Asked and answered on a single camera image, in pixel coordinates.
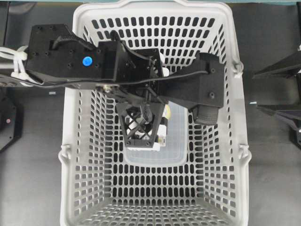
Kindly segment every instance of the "wire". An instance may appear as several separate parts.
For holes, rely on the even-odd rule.
[[[85,84],[85,83],[97,83],[98,86],[103,86],[103,85],[120,85],[120,86],[122,86],[122,85],[137,85],[137,84],[146,83],[146,82],[150,82],[150,81],[165,81],[165,80],[171,80],[171,79],[184,78],[184,77],[197,75],[197,74],[208,74],[208,72],[207,71],[196,71],[196,72],[191,72],[191,73],[187,73],[187,74],[179,74],[179,75],[173,75],[173,76],[168,76],[168,77],[144,79],[144,80],[140,80],[140,81],[104,82],[104,81],[97,81],[97,80],[79,80],[79,81],[67,81],[67,82],[62,82],[62,83],[58,83],[58,84],[54,84],[54,85],[44,85],[43,83],[42,84],[37,84],[37,83],[30,82],[30,81],[24,81],[24,80],[21,80],[21,79],[18,79],[18,78],[13,78],[13,77],[10,77],[8,75],[3,75],[3,74],[0,74],[0,77],[7,77],[7,78],[10,78],[12,80],[19,81],[19,82],[24,82],[28,85],[33,85],[33,86],[39,87],[39,88],[53,89],[53,88],[58,88],[58,87],[66,87],[66,86],[70,86],[70,85],[78,85],[78,84]]]
[[[0,69],[14,69],[14,63],[0,63]]]

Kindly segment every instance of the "screw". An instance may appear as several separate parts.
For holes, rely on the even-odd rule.
[[[10,83],[8,83],[8,86],[15,87],[15,86],[17,86],[17,84],[14,82],[10,82]]]
[[[214,99],[214,98],[215,98],[215,93],[214,93],[214,92],[210,92],[210,93],[209,93],[209,97],[210,97],[211,99]]]

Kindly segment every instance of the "black metal plate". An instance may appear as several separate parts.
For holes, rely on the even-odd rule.
[[[0,152],[17,138],[15,133],[16,106],[7,98],[0,100]]]

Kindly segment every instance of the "black metal frame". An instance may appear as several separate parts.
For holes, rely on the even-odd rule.
[[[301,3],[297,2],[299,30],[301,37]],[[301,51],[270,65],[257,72],[253,78],[294,78],[298,84],[299,98],[301,100]],[[257,105],[262,112],[274,116],[285,122],[292,129],[290,140],[301,148],[301,104],[296,105]]]

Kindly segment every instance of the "white plastic basket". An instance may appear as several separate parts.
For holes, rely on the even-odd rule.
[[[196,51],[225,65],[225,100],[218,124],[189,114],[187,160],[177,167],[124,162],[115,101],[91,90],[66,89],[62,162],[63,226],[246,226],[246,113],[232,13],[222,3],[122,1],[86,4],[73,31],[95,44],[116,30],[130,48],[159,48],[172,72]]]

